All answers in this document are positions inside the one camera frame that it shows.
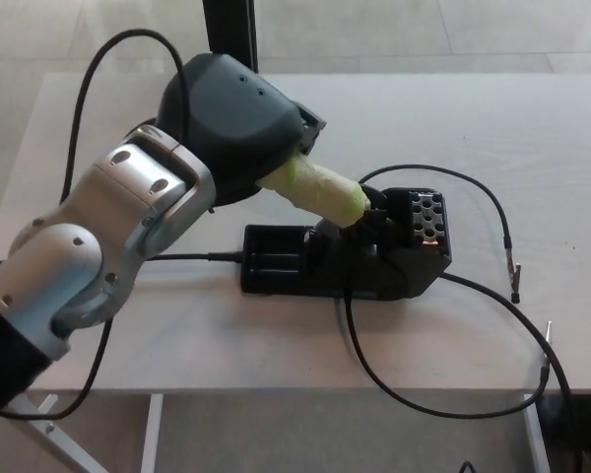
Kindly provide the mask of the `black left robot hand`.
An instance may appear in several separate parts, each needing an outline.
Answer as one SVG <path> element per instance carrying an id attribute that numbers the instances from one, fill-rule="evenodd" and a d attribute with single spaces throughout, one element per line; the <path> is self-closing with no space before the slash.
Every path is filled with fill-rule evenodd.
<path id="1" fill-rule="evenodd" d="M 292 155 L 307 155 L 326 122 L 227 54 L 202 53 L 183 66 L 190 122 L 183 131 L 180 81 L 162 96 L 155 126 L 179 138 L 209 169 L 217 207 L 260 191 L 257 182 Z"/>

